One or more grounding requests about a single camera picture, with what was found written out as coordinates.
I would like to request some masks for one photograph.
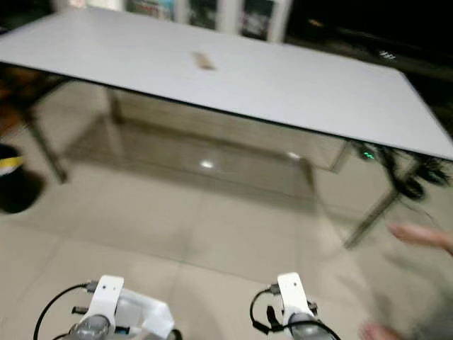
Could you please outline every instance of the floor tile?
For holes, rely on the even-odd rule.
[[[266,335],[252,327],[248,309],[253,296],[264,288],[262,283],[184,265],[169,305],[184,339],[259,340]],[[256,305],[258,311],[265,308]],[[265,317],[265,312],[258,314]]]
[[[82,217],[74,236],[143,254],[182,260],[206,179],[165,168],[117,172]]]
[[[120,251],[83,242],[64,242],[40,278],[29,287],[1,325],[2,339],[29,339],[45,304],[63,289],[100,278],[104,274],[122,276],[125,287],[167,300],[178,271],[174,261]],[[49,310],[40,330],[40,339],[67,332],[80,319],[71,315],[75,305],[87,306],[91,297],[83,291],[70,293]]]
[[[293,271],[298,201],[234,184],[216,185],[202,204],[188,262],[260,282]]]
[[[88,164],[72,164],[68,183],[48,186],[32,207],[7,220],[21,221],[32,228],[69,235],[84,221],[88,208],[97,201],[112,176],[109,170]]]
[[[362,325],[372,315],[359,305],[346,305],[337,300],[315,297],[318,318],[329,326],[341,339],[359,340]]]
[[[59,237],[6,222],[0,216],[0,324],[40,276],[60,242]]]
[[[360,305],[369,293],[360,267],[320,208],[309,213],[300,217],[296,236],[297,270],[307,294]]]

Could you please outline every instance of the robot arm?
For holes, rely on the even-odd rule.
[[[250,316],[252,325],[264,332],[284,331],[294,340],[340,340],[333,330],[316,318],[316,305],[307,301],[304,287],[299,274],[287,273],[278,276],[278,284],[271,285],[267,290],[259,292],[252,301]],[[268,321],[270,327],[255,320],[253,305],[263,293],[279,295],[283,302],[282,324],[277,321],[272,306],[268,306]]]
[[[88,285],[79,285],[91,291],[93,298],[89,308],[73,308],[73,312],[83,317],[63,339],[128,339],[138,334],[151,334],[153,339],[165,340],[170,333],[177,340],[181,339],[180,332],[173,330],[173,317],[166,303],[125,289],[124,278],[104,275],[97,283],[93,282],[96,289],[94,285],[92,289]],[[34,340],[38,338],[40,320],[55,300],[41,314]]]

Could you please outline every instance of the poster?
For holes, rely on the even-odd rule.
[[[245,0],[242,13],[241,34],[267,40],[275,2],[272,0]]]
[[[217,0],[189,0],[189,23],[216,29]]]
[[[126,10],[169,21],[175,17],[173,0],[128,0]]]

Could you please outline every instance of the white table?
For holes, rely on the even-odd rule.
[[[199,68],[194,52],[216,69]],[[452,141],[402,73],[305,48],[88,8],[0,37],[0,62],[453,160]]]

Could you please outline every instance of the table leg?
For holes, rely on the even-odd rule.
[[[118,158],[124,159],[126,155],[125,143],[122,140],[121,126],[113,122],[112,116],[104,117],[105,131],[107,132],[110,151]]]
[[[409,167],[406,173],[403,175],[403,182],[411,178],[418,167],[420,166],[419,161],[414,161],[413,164]],[[349,236],[349,238],[344,243],[346,249],[351,249],[355,247],[359,241],[364,237],[366,232],[368,232],[373,226],[377,218],[381,216],[385,210],[387,210],[390,205],[399,197],[400,193],[393,188],[382,198],[382,200],[373,208],[373,210],[366,216],[366,218],[358,225],[355,231]]]
[[[350,151],[350,141],[346,140],[341,147],[340,152],[338,153],[337,157],[333,160],[332,165],[329,168],[329,171],[338,173],[341,169],[343,164],[345,163],[346,156],[349,154]]]
[[[118,97],[115,93],[114,89],[110,87],[105,88],[105,92],[107,93],[107,100],[110,109],[110,116],[112,117],[112,121],[117,124],[124,123],[124,118],[121,114],[121,105]]]
[[[47,140],[44,138],[41,129],[39,128],[38,124],[36,123],[36,119],[33,115],[31,109],[28,110],[21,110],[21,117],[25,122],[26,126],[30,130],[32,136],[35,138],[36,142],[40,146],[42,153],[44,154],[47,163],[49,163],[50,167],[52,168],[53,172],[57,176],[60,183],[64,183],[67,181],[67,174],[60,166],[58,162],[57,155],[50,149]]]

